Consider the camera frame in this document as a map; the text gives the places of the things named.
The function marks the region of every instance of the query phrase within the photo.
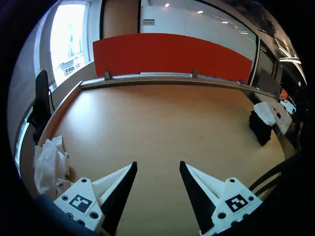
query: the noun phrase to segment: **label on wall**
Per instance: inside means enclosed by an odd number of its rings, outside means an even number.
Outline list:
[[[143,25],[144,26],[153,26],[155,20],[143,20]]]

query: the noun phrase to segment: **office chair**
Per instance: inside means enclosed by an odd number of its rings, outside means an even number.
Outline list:
[[[36,145],[38,144],[41,134],[43,133],[44,128],[51,117],[48,91],[50,91],[48,85],[48,74],[47,71],[43,70],[36,77],[33,111],[27,119],[27,122],[36,128],[36,131],[33,134],[33,139]],[[55,111],[51,92],[50,99],[52,108]]]

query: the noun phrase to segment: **glass wall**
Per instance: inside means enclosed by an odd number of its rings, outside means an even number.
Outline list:
[[[154,25],[144,25],[145,19],[154,20]],[[142,0],[140,32],[173,33],[207,40],[245,56],[254,66],[256,35],[233,17],[201,2]]]

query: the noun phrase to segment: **desk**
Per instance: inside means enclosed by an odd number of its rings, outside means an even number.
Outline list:
[[[238,90],[134,85],[82,91],[54,136],[63,136],[76,179],[99,179],[138,162],[117,228],[124,235],[199,235],[179,172],[183,160],[249,187],[284,161],[272,131],[263,147],[248,125],[253,103]]]
[[[292,118],[290,117],[289,113],[284,109],[283,105],[277,102],[274,98],[255,93],[254,96],[260,101],[260,102],[267,102],[268,106],[270,107],[271,112],[274,115],[274,118],[276,119],[277,126],[279,127],[279,130],[284,135],[291,122]],[[278,110],[281,118],[279,119],[276,115],[276,112],[274,111],[274,108]]]

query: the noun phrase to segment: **white towel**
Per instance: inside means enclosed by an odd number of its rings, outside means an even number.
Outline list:
[[[264,101],[254,105],[254,111],[265,124],[273,126],[276,123],[276,119],[274,118],[267,102]]]
[[[35,146],[34,168],[38,192],[47,194],[52,200],[72,185],[65,178],[70,172],[68,154],[62,147],[62,136],[51,141],[47,139],[43,147]]]

